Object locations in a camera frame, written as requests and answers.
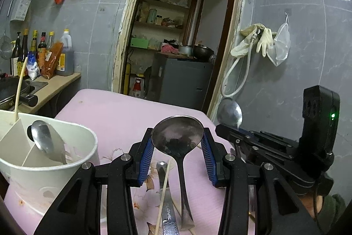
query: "spoon handle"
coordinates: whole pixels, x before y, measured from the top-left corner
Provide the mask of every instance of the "spoon handle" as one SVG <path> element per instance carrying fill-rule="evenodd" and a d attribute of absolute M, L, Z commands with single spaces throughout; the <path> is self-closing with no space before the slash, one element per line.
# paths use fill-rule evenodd
<path fill-rule="evenodd" d="M 191 209 L 189 207 L 186 182 L 184 180 L 183 159 L 176 159 L 178 176 L 180 178 L 181 189 L 181 229 L 190 229 L 194 227 Z"/>

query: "plastic jug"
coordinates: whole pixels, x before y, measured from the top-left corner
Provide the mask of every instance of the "plastic jug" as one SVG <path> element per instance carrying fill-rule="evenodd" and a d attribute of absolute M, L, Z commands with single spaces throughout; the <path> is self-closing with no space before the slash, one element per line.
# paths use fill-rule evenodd
<path fill-rule="evenodd" d="M 62 48 L 59 62 L 57 63 L 56 74 L 60 76 L 70 76 L 73 74 L 73 55 L 75 51 L 72 48 L 72 40 L 68 29 L 64 30 L 64 34 L 62 35 L 60 41 L 64 44 L 64 46 Z"/>

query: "frying pan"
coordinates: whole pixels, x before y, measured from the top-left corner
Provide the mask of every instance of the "frying pan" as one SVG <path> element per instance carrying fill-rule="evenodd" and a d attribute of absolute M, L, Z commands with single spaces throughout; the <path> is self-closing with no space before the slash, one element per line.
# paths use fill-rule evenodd
<path fill-rule="evenodd" d="M 15 104 L 18 77 L 0 78 L 0 109 L 9 110 Z M 38 96 L 29 94 L 30 84 L 27 81 L 22 82 L 20 102 L 34 107 L 38 103 Z"/>

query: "white power cord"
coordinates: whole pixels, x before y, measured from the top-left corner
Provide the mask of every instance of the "white power cord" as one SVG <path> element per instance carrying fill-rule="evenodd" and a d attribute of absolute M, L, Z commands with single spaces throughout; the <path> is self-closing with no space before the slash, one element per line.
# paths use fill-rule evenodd
<path fill-rule="evenodd" d="M 112 35 L 111 35 L 111 47 L 110 47 L 110 53 L 109 53 L 109 62 L 108 62 L 108 73 L 106 75 L 107 79 L 108 79 L 108 89 L 109 89 L 109 81 L 111 81 L 111 79 L 109 79 L 109 71 L 110 71 L 110 58 L 111 58 L 111 53 L 112 53 L 112 47 L 114 46 L 114 33 L 115 33 L 115 24 L 116 24 L 116 18 L 117 18 L 117 13 L 119 12 L 119 8 L 120 8 L 120 4 L 121 4 L 121 0 L 119 0 L 119 5 L 117 6 L 117 10 L 115 13 L 115 18 L 114 18 L 114 22 L 112 25 Z"/>
<path fill-rule="evenodd" d="M 230 74 L 234 70 L 234 68 L 236 67 L 236 65 L 237 65 L 238 61 L 240 60 L 240 58 L 237 58 L 235 60 L 235 62 L 233 62 L 231 68 L 228 70 L 228 72 L 226 73 L 224 79 L 222 80 L 220 92 L 221 92 L 221 95 L 224 98 L 232 98 L 234 95 L 236 95 L 242 89 L 244 83 L 246 82 L 247 76 L 248 76 L 248 72 L 249 72 L 249 64 L 250 64 L 250 61 L 251 61 L 251 51 L 252 51 L 252 47 L 253 47 L 253 42 L 254 42 L 254 40 L 256 39 L 256 37 L 258 36 L 259 33 L 260 33 L 260 31 L 259 32 L 256 31 L 253 34 L 253 36 L 251 37 L 251 43 L 249 44 L 248 55 L 247 55 L 246 73 L 244 74 L 244 77 L 243 77 L 243 80 L 242 80 L 242 83 L 240 84 L 240 86 L 234 92 L 232 92 L 231 94 L 226 94 L 225 93 L 225 88 L 226 88 L 225 83 L 227 83 L 228 77 L 230 76 Z"/>

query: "silver screw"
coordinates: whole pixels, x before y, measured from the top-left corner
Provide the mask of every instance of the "silver screw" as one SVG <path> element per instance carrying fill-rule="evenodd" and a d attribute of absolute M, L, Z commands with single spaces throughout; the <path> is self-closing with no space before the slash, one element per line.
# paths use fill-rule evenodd
<path fill-rule="evenodd" d="M 274 169 L 274 166 L 271 164 L 271 163 L 265 163 L 264 164 L 264 168 L 266 169 L 266 170 L 273 170 Z"/>
<path fill-rule="evenodd" d="M 92 166 L 92 164 L 90 162 L 85 162 L 82 164 L 83 169 L 89 169 L 91 166 Z"/>
<path fill-rule="evenodd" d="M 121 155 L 121 160 L 123 161 L 129 161 L 130 159 L 131 159 L 131 156 L 129 154 Z"/>
<path fill-rule="evenodd" d="M 228 161 L 234 161 L 236 159 L 235 155 L 233 154 L 227 154 L 225 156 L 225 158 L 228 160 Z"/>

